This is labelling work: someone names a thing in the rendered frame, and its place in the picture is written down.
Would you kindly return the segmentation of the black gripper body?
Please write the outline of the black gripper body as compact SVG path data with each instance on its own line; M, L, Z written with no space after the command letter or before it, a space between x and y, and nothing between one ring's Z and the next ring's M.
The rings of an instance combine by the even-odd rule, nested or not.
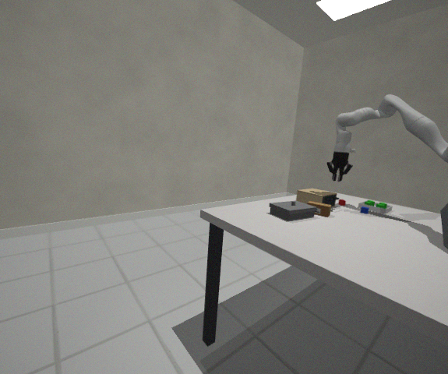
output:
M342 168L344 168L347 163L348 163L348 157L349 157L349 153L343 153L343 152L333 152L333 166L334 166L334 162L337 162L337 168L340 167L340 162L342 162Z

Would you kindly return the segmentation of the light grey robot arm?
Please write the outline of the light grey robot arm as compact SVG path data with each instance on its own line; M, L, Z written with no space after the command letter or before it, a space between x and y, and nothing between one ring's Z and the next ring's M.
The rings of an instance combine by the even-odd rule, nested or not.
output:
M361 108L356 112L338 115L336 119L337 140L334 152L355 153L355 149L350 149L351 132L346 130L347 126L357 125L370 119L389 118L397 110L401 114L406 130L418 137L448 163L448 143L441 136L435 122L392 94L383 98L375 112L372 108Z

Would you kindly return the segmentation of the brown cardboard box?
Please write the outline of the brown cardboard box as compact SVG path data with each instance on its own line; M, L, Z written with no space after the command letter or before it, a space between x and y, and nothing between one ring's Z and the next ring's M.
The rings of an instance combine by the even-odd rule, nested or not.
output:
M313 201L307 202L308 205L317 207L317 210L315 211L315 215L320 215L323 217L328 217L330 215L331 206L329 204L325 203L317 203Z

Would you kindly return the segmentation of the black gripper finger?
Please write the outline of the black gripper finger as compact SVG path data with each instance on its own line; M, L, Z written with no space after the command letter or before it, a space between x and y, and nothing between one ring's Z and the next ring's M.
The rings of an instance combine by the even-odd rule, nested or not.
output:
M352 167L353 167L352 164L347 163L347 168L344 171L344 168L342 168L342 162L340 162L340 167L339 167L340 172L339 172L339 176L338 176L338 182L340 182L342 180L343 175L347 174Z
M334 162L334 166L333 167L332 167L332 161L331 162L327 162L327 166L329 168L329 171L331 173L333 173L333 177L332 177L333 181L336 181L336 177L337 177L336 173L337 173L337 170L338 170L337 162L336 161Z

